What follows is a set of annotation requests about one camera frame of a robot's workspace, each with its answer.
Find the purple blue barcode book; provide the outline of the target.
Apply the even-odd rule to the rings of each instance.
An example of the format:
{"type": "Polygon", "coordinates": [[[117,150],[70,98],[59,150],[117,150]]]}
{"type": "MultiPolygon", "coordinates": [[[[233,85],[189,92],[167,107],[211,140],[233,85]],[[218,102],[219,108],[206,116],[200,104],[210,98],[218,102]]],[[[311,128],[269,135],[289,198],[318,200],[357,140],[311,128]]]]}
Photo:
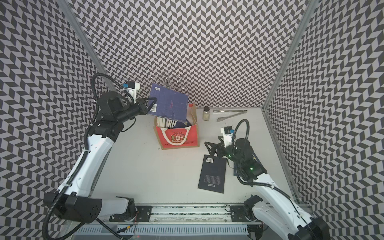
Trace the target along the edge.
{"type": "Polygon", "coordinates": [[[157,98],[157,102],[149,111],[150,115],[178,122],[187,120],[189,102],[187,95],[158,84],[152,84],[150,98],[157,98]]]}

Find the red burlap canvas bag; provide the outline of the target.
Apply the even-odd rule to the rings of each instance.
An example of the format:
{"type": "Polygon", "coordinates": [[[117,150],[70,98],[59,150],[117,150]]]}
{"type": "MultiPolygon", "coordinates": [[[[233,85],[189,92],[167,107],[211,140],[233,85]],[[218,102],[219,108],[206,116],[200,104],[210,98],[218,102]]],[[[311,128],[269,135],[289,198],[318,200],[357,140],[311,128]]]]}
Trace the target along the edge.
{"type": "Polygon", "coordinates": [[[191,126],[181,129],[160,128],[155,117],[154,131],[162,150],[197,148],[200,146],[197,109],[195,104],[189,104],[187,120],[191,126]]]}

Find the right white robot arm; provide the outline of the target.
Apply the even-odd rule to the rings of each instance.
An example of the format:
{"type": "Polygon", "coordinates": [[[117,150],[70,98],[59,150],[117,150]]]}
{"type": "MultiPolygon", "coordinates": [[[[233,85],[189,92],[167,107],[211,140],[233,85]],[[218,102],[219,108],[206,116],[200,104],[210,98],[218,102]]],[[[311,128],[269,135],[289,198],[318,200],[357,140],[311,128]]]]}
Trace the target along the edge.
{"type": "Polygon", "coordinates": [[[250,123],[241,120],[235,128],[221,128],[218,144],[205,142],[210,156],[234,162],[238,181],[256,188],[258,194],[244,202],[248,220],[261,221],[283,240],[329,240],[330,229],[321,217],[314,217],[281,190],[253,150],[250,123]]]}

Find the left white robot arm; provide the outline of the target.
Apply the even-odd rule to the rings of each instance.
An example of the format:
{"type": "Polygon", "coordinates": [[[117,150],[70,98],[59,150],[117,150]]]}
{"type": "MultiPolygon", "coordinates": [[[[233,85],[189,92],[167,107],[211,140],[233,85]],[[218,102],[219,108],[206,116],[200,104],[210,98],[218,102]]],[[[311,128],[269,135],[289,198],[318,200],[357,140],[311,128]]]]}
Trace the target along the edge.
{"type": "Polygon", "coordinates": [[[120,240],[123,237],[108,227],[100,217],[114,216],[136,224],[138,210],[134,199],[116,197],[111,200],[93,199],[90,194],[102,172],[112,146],[120,133],[124,132],[124,122],[135,121],[139,115],[146,115],[157,103],[157,98],[134,100],[131,94],[124,98],[119,92],[105,92],[101,96],[96,90],[96,80],[106,74],[97,73],[91,78],[91,88],[95,97],[96,109],[84,135],[84,149],[70,174],[54,193],[45,193],[44,204],[49,208],[43,221],[42,236],[45,240],[53,237],[49,233],[52,216],[62,220],[77,222],[78,225],[61,237],[71,237],[83,225],[97,221],[120,240]]]}

